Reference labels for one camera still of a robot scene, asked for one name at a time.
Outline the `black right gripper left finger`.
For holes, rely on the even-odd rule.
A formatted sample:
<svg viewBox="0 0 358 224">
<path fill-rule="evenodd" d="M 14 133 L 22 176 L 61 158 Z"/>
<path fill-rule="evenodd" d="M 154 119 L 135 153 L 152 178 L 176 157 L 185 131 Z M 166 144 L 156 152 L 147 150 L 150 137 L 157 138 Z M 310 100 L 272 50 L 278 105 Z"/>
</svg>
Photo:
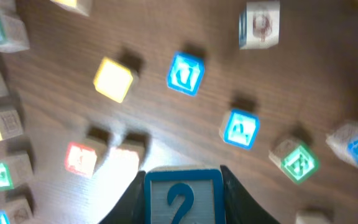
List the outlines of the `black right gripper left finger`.
<svg viewBox="0 0 358 224">
<path fill-rule="evenodd" d="M 144 224 L 145 223 L 145 195 L 144 180 L 146 172 L 138 171 L 134 180 L 113 209 L 99 224 Z"/>
</svg>

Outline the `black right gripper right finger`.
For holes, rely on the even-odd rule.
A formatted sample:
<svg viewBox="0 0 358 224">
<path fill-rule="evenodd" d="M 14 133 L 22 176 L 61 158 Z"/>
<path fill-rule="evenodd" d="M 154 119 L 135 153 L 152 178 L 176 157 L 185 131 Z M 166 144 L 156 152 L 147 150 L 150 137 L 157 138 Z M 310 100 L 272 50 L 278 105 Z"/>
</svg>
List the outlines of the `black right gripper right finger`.
<svg viewBox="0 0 358 224">
<path fill-rule="evenodd" d="M 227 224 L 279 224 L 245 189 L 231 170 L 220 165 Z"/>
</svg>

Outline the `blue 2 block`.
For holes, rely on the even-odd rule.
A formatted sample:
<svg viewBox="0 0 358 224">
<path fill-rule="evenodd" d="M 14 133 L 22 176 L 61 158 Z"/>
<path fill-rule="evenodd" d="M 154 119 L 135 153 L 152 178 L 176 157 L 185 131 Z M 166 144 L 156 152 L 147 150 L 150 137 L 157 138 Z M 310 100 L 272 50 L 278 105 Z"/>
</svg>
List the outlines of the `blue 2 block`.
<svg viewBox="0 0 358 224">
<path fill-rule="evenodd" d="M 218 167 L 162 166 L 144 179 L 145 223 L 226 223 Z"/>
</svg>

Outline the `red I block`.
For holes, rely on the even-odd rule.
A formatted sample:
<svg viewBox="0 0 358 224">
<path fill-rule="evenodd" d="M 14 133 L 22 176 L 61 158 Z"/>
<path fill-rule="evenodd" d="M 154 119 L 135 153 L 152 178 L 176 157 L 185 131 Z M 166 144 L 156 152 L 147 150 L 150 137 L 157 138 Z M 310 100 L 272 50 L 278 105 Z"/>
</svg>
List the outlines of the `red I block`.
<svg viewBox="0 0 358 224">
<path fill-rule="evenodd" d="M 142 141 L 125 140 L 119 146 L 112 148 L 110 157 L 113 169 L 125 175 L 136 174 L 143 163 L 146 152 Z"/>
</svg>

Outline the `red A block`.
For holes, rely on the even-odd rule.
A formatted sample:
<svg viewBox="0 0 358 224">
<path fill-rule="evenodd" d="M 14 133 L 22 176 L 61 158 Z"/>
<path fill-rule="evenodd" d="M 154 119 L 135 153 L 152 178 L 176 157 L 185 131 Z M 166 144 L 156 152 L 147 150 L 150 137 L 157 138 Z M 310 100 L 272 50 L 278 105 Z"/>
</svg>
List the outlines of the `red A block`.
<svg viewBox="0 0 358 224">
<path fill-rule="evenodd" d="M 92 178 L 108 150 L 108 144 L 96 137 L 87 137 L 81 142 L 68 144 L 65 169 L 82 177 Z"/>
</svg>

